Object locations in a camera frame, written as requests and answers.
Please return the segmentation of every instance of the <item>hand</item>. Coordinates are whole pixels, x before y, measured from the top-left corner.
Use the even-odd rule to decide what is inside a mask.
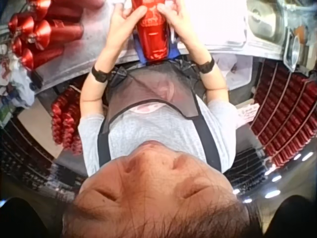
[[[169,8],[162,3],[159,3],[157,8],[158,11],[166,17],[169,24],[174,27],[180,40],[185,45],[191,45],[192,42],[195,43],[195,41],[198,40],[190,22],[189,13],[185,7],[184,0],[174,0],[172,8]]]
[[[140,6],[132,12],[132,9],[124,10],[122,3],[117,3],[111,17],[106,48],[119,55],[135,25],[145,16],[147,10],[146,6]]]

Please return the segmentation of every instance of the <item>metal sink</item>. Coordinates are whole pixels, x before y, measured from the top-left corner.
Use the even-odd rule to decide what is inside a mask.
[[[278,1],[247,0],[248,23],[256,37],[282,46],[286,27]]]

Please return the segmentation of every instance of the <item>closed eye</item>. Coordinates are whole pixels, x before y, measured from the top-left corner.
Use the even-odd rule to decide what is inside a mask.
[[[99,188],[95,188],[95,191],[113,202],[115,202],[118,199],[117,196],[115,196],[113,193],[109,191],[101,190]]]
[[[190,189],[186,190],[184,195],[183,195],[183,198],[184,199],[187,199],[189,197],[192,197],[194,196],[195,194],[205,190],[206,188],[210,187],[210,185],[193,185],[191,186]]]

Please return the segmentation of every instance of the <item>black hair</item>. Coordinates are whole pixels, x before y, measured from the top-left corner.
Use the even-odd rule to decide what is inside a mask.
[[[85,211],[76,205],[71,205],[64,216],[64,238],[93,238],[89,231],[79,231],[74,227],[74,220],[81,216],[85,219],[98,219],[89,211]],[[109,237],[107,234],[100,234],[100,237],[107,238],[262,238],[264,237],[261,219],[257,208],[249,204],[235,202],[224,208],[208,208],[194,215],[172,219],[162,222],[160,227],[147,222],[136,230],[126,229]],[[147,226],[151,232],[145,232]]]

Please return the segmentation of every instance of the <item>light fixture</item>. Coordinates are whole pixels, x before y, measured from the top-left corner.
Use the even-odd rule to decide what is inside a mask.
[[[245,199],[245,200],[243,201],[243,203],[251,203],[251,202],[252,202],[252,199],[250,199],[250,198]]]
[[[280,193],[281,193],[280,190],[275,190],[275,191],[267,193],[265,195],[265,198],[272,198],[272,197],[278,196]]]
[[[294,160],[298,160],[300,156],[301,154],[298,154],[297,156],[295,156]]]
[[[278,176],[276,176],[276,177],[274,177],[274,178],[272,179],[272,182],[279,181],[281,178],[282,178],[282,176],[281,176],[281,175],[278,175]]]
[[[0,201],[0,207],[2,207],[5,204],[6,200],[1,200]]]
[[[305,157],[302,159],[302,161],[306,161],[306,160],[309,159],[312,155],[313,155],[313,152],[309,152],[307,155],[305,155]]]
[[[272,173],[275,170],[276,170],[276,165],[273,164],[272,167],[268,171],[266,171],[266,173],[264,175],[268,176],[270,173]]]
[[[239,190],[239,189],[235,189],[235,190],[233,190],[233,194],[234,194],[234,195],[237,195],[239,192],[240,192],[240,190]]]

